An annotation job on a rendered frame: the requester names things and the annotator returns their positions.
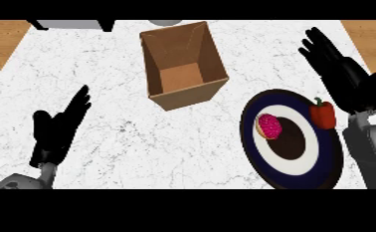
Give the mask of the grey and black appliance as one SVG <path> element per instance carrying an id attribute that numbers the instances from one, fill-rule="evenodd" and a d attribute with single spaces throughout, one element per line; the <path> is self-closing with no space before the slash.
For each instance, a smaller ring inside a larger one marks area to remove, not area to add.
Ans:
<path id="1" fill-rule="evenodd" d="M 114 26 L 113 20 L 29 20 L 27 23 L 36 30 L 53 29 L 98 29 L 110 32 Z"/>

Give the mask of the dark blue and white plate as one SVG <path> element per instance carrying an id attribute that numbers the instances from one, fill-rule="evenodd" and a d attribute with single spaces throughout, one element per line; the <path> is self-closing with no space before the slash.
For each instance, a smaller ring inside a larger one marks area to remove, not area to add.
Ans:
<path id="1" fill-rule="evenodd" d="M 247 161 L 265 182 L 277 189 L 330 189 L 343 167 L 336 129 L 321 129 L 308 108 L 315 99 L 287 90 L 258 93 L 241 111 L 238 132 Z M 265 139 L 256 132 L 260 114 L 277 117 L 281 134 Z"/>

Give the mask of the brown cardboard box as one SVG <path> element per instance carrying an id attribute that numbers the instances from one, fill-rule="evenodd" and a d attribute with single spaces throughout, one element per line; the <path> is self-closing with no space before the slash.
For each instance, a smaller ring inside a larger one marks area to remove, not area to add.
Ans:
<path id="1" fill-rule="evenodd" d="M 228 80 L 206 21 L 140 33 L 148 99 L 165 111 L 210 100 Z"/>

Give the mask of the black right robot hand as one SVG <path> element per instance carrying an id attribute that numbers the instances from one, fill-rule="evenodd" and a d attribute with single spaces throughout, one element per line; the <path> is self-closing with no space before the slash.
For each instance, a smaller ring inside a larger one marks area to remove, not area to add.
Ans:
<path id="1" fill-rule="evenodd" d="M 305 35 L 297 52 L 319 77 L 337 107 L 350 115 L 376 112 L 376 73 L 368 75 L 355 60 L 340 54 L 315 27 L 305 31 Z"/>

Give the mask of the grey round object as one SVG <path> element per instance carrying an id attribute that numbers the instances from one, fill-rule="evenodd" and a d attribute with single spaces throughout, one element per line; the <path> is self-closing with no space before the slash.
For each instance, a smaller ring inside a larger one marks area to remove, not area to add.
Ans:
<path id="1" fill-rule="evenodd" d="M 173 26 L 175 24 L 178 24 L 182 20 L 148 20 L 151 24 L 154 24 L 156 26 Z"/>

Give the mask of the red bell pepper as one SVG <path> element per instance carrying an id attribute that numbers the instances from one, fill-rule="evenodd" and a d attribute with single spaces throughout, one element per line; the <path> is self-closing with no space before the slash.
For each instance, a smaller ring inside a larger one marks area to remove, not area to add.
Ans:
<path id="1" fill-rule="evenodd" d="M 334 109 L 330 102 L 324 102 L 315 97 L 315 104 L 308 108 L 311 121 L 321 129 L 333 129 L 336 127 Z"/>

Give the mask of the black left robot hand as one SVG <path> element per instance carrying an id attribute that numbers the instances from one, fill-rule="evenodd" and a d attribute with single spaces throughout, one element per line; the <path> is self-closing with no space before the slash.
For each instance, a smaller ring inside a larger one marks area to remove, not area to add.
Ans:
<path id="1" fill-rule="evenodd" d="M 82 85 L 60 113 L 50 116 L 45 111 L 33 112 L 35 146 L 29 160 L 32 167 L 38 168 L 45 163 L 61 163 L 89 107 L 88 86 Z"/>

